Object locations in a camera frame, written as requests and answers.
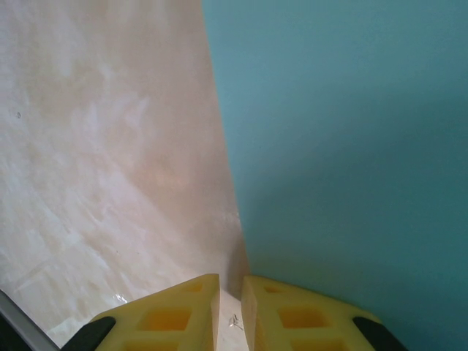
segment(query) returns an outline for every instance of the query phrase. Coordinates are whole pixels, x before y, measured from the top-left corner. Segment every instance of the yellow plastic part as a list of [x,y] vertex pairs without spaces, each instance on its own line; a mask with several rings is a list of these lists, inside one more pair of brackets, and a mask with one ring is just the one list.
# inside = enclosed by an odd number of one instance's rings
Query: yellow plastic part
[[206,274],[99,314],[116,324],[97,351],[214,351],[219,276]]
[[352,319],[380,322],[347,303],[260,276],[244,278],[242,317],[250,351],[374,351]]

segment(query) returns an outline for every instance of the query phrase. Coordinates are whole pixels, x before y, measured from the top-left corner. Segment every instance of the floor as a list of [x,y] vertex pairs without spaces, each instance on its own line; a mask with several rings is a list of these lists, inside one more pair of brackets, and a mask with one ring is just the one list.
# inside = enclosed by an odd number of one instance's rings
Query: floor
[[0,288],[61,346],[106,309],[219,273],[218,350],[246,350],[200,0],[3,0],[0,16]]

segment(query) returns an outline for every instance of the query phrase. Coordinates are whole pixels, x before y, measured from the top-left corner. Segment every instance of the teal wall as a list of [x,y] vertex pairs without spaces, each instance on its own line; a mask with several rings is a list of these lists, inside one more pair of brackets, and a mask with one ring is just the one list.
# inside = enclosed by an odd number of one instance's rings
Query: teal wall
[[468,1],[203,6],[252,272],[468,350]]

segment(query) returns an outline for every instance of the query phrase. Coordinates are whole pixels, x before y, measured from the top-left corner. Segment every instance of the marble surface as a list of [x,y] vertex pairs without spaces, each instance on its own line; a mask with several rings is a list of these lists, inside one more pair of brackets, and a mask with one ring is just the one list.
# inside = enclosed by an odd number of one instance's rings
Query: marble surface
[[248,271],[199,1],[3,0],[0,288],[59,346],[203,273],[246,350]]

